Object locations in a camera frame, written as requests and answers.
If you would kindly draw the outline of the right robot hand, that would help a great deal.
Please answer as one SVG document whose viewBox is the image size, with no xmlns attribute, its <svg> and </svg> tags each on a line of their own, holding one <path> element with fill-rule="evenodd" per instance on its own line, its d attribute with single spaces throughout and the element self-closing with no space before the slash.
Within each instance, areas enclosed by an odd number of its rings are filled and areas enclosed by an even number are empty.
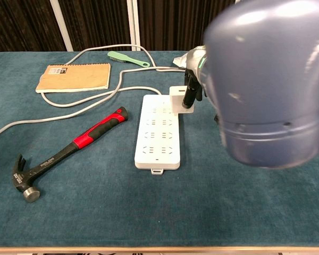
<svg viewBox="0 0 319 255">
<path fill-rule="evenodd" d="M 184 74 L 184 85 L 187 87 L 182 107 L 189 109 L 194 101 L 202 101 L 205 92 L 207 78 L 206 64 L 207 54 L 205 45 L 197 46 L 188 51 L 186 58 L 186 71 Z"/>
</svg>

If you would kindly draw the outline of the brown spiral notebook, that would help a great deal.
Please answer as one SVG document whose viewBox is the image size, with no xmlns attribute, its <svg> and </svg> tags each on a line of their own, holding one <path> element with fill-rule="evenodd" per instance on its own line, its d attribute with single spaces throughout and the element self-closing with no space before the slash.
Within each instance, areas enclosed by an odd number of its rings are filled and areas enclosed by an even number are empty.
<svg viewBox="0 0 319 255">
<path fill-rule="evenodd" d="M 82 92 L 107 89 L 108 63 L 49 65 L 40 77 L 36 93 Z"/>
</svg>

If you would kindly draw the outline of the white snack bag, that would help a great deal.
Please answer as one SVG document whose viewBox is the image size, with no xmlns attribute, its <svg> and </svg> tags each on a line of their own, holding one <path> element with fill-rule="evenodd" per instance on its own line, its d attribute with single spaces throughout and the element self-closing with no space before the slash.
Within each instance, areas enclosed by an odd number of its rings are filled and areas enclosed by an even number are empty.
<svg viewBox="0 0 319 255">
<path fill-rule="evenodd" d="M 173 59 L 173 64 L 181 70 L 185 70 L 185 69 L 191 70 L 192 69 L 191 59 L 192 59 L 192 52 L 189 51 L 180 57 L 175 57 Z"/>
</svg>

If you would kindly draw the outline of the teal table mat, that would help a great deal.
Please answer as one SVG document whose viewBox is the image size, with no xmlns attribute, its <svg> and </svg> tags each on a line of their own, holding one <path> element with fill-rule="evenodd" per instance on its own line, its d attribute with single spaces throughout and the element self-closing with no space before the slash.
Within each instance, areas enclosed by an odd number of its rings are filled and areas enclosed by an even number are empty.
<svg viewBox="0 0 319 255">
<path fill-rule="evenodd" d="M 0 247 L 319 247 L 319 155 L 292 169 L 240 164 L 204 99 L 179 117 L 179 169 L 152 175 L 134 164 L 145 94 L 0 135 Z M 34 167 L 119 107 L 128 120 L 38 178 L 26 202 L 11 180 L 18 155 Z"/>
</svg>

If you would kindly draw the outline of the dark folding screen panel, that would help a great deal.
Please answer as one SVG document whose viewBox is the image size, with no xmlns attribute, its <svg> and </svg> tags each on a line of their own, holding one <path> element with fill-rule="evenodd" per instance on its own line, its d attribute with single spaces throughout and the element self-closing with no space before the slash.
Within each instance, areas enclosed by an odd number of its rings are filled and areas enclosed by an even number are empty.
<svg viewBox="0 0 319 255">
<path fill-rule="evenodd" d="M 236 0 L 137 0 L 140 44 L 147 50 L 190 50 Z"/>
<path fill-rule="evenodd" d="M 69 52 L 131 44 L 131 0 L 49 0 Z"/>
<path fill-rule="evenodd" d="M 0 52 L 65 50 L 50 0 L 0 0 Z"/>
</svg>

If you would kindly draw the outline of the white power strip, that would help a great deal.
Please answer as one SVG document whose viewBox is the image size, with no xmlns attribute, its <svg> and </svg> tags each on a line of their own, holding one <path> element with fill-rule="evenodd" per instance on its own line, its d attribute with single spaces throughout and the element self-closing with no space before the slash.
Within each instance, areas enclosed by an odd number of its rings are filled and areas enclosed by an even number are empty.
<svg viewBox="0 0 319 255">
<path fill-rule="evenodd" d="M 148 169 L 153 175 L 180 167 L 179 118 L 172 111 L 168 95 L 143 97 L 135 166 Z"/>
</svg>

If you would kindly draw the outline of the white plug adapter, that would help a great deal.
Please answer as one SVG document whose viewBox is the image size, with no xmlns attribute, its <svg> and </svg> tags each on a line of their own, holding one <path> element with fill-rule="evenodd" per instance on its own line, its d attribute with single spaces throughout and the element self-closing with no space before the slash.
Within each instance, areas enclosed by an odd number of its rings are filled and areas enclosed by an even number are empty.
<svg viewBox="0 0 319 255">
<path fill-rule="evenodd" d="M 171 110 L 173 114 L 190 114 L 194 112 L 194 105 L 190 108 L 182 106 L 187 86 L 171 86 L 169 91 Z"/>
</svg>

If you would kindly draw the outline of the black and red hammer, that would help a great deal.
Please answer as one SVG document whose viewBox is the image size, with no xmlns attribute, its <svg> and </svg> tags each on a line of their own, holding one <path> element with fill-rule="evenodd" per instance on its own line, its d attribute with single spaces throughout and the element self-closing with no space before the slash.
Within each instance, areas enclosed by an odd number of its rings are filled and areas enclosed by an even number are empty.
<svg viewBox="0 0 319 255">
<path fill-rule="evenodd" d="M 43 175 L 60 161 L 64 160 L 66 157 L 93 143 L 113 127 L 127 120 L 127 110 L 124 107 L 118 108 L 114 113 L 73 139 L 70 144 L 58 153 L 26 171 L 24 170 L 26 160 L 21 154 L 19 154 L 15 161 L 12 173 L 12 182 L 14 187 L 23 194 L 23 197 L 27 202 L 36 201 L 40 197 L 40 191 L 33 186 L 34 180 Z"/>
</svg>

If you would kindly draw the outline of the green plastic brush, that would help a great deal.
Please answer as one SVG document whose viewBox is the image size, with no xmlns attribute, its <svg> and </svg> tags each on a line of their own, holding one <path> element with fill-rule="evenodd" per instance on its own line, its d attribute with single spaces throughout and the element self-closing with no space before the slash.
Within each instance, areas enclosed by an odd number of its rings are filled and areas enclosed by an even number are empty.
<svg viewBox="0 0 319 255">
<path fill-rule="evenodd" d="M 148 62 L 144 62 L 144 61 L 140 61 L 140 60 L 131 58 L 131 57 L 129 57 L 125 54 L 119 53 L 119 52 L 109 51 L 107 53 L 107 55 L 110 59 L 117 61 L 117 62 L 121 62 L 121 63 L 129 62 L 129 63 L 139 65 L 141 67 L 150 67 L 150 64 Z"/>
</svg>

